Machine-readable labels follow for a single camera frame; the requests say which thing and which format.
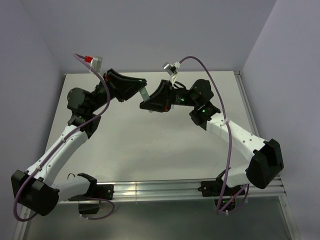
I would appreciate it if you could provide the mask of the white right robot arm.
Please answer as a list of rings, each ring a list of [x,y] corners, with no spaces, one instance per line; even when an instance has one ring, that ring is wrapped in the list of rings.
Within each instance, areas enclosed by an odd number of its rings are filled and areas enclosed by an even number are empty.
[[[193,107],[191,120],[203,130],[215,134],[226,142],[232,142],[247,160],[247,164],[229,168],[220,173],[215,180],[203,181],[198,191],[204,197],[217,197],[220,194],[242,195],[241,187],[252,184],[265,189],[284,168],[280,144],[274,140],[260,138],[231,120],[225,120],[221,110],[211,103],[214,93],[209,80],[198,79],[187,89],[183,84],[172,84],[161,80],[154,93],[148,94],[145,88],[140,90],[143,101],[142,110],[164,113],[172,106]]]

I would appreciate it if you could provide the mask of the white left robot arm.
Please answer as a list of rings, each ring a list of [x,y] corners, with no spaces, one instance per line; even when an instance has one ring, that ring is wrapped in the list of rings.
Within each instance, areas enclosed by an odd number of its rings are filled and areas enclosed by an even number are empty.
[[[129,100],[147,86],[144,78],[124,76],[109,69],[99,76],[99,84],[92,92],[75,87],[67,94],[67,108],[71,118],[62,134],[49,150],[27,170],[16,170],[11,176],[14,194],[13,212],[18,221],[17,205],[21,204],[36,214],[48,215],[57,203],[75,196],[91,200],[98,193],[97,180],[79,173],[61,184],[54,181],[70,157],[95,133],[101,120],[95,111],[107,109],[112,99]]]

